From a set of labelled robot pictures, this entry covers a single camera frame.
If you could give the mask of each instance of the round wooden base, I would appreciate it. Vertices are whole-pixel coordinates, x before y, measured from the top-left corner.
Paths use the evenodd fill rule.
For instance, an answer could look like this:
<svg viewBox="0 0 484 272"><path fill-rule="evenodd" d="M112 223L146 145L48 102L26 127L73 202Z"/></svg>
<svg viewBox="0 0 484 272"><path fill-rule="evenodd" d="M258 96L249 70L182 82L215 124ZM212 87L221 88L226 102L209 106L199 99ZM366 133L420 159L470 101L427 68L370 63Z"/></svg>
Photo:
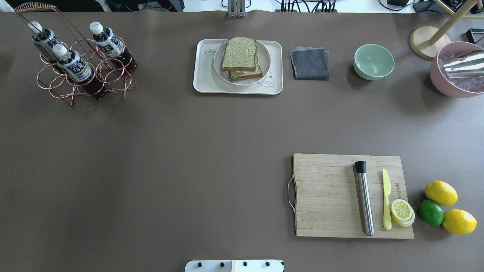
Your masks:
<svg viewBox="0 0 484 272"><path fill-rule="evenodd" d="M413 51L422 58L433 60L439 50L444 47L444 45L451 42L449 36L444 34L435 44L429 44L428 40L430 40L438 30L439 29L434 27L420 27L414 30L412 34L410 34L410 46L412 46Z"/></svg>

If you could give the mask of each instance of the cutting board handle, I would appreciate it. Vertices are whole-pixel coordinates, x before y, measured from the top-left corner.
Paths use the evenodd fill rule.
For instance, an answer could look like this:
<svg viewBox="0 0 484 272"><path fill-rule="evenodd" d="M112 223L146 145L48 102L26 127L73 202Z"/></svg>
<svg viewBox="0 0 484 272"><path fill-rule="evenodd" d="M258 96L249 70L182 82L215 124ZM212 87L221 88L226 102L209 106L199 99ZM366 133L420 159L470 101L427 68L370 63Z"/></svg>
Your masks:
<svg viewBox="0 0 484 272"><path fill-rule="evenodd" d="M294 181L294 173L292 173L292 176L291 176L291 179L289 180L289 183L287 184L287 201L289 202L289 205L291 205L291 208L292 208L292 212L294 214L296 214L296 208L292 205L291 203L291 198L289 198L290 196L290 187L291 187L291 182Z"/></svg>

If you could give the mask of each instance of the cutting board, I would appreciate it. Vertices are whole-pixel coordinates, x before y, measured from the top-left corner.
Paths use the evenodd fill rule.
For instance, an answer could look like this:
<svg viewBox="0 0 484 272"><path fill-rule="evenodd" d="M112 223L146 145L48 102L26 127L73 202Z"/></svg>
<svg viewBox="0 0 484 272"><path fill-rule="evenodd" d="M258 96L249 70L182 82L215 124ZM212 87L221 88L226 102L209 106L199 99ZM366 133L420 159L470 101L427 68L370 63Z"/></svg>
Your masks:
<svg viewBox="0 0 484 272"><path fill-rule="evenodd" d="M354 163L366 161L375 235L363 231L358 180ZM402 162L395 156L294 154L296 187L296 236L413 239L413 228L383 228L383 178L390 176L390 204L397 198L408 201Z"/></svg>

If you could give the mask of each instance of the folded towel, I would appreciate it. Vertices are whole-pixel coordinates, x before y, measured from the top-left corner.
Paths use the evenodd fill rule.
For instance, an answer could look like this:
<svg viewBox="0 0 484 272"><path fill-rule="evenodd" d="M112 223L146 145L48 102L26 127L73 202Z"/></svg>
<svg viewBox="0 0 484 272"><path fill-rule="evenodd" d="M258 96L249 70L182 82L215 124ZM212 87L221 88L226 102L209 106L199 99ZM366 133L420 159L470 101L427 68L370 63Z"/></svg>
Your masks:
<svg viewBox="0 0 484 272"><path fill-rule="evenodd" d="M296 78L330 77L329 52L324 48L296 46L290 52L292 68Z"/></svg>

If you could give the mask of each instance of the pink bowl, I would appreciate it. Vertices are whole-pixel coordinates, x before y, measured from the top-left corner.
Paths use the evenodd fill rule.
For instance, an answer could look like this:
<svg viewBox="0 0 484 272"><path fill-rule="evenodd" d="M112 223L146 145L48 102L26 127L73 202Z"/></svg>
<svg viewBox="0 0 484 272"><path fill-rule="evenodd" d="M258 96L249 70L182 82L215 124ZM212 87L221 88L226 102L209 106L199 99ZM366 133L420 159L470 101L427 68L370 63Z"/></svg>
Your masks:
<svg viewBox="0 0 484 272"><path fill-rule="evenodd" d="M430 66L430 79L434 84L435 88L439 90L441 93L457 97L457 98L467 98L476 96L479 94L483 94L482 92L472 92L461 89L454 84L452 84L448 79L444 77L444 74L439 69L439 64L437 63L437 58L445 54L446 52L453 52L456 56L460 56L471 51L482 49L479 46L467 42L453 42L444 47L442 47L437 55L435 56L434 60L432 61L432 65Z"/></svg>

